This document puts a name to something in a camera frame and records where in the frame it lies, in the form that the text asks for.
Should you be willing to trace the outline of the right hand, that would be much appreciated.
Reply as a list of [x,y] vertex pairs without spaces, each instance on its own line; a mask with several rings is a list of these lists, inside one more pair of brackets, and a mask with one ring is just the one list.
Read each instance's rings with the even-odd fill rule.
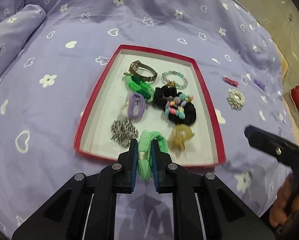
[[292,195],[292,175],[290,174],[277,192],[277,198],[270,209],[269,223],[272,227],[283,225],[288,215],[284,211]]

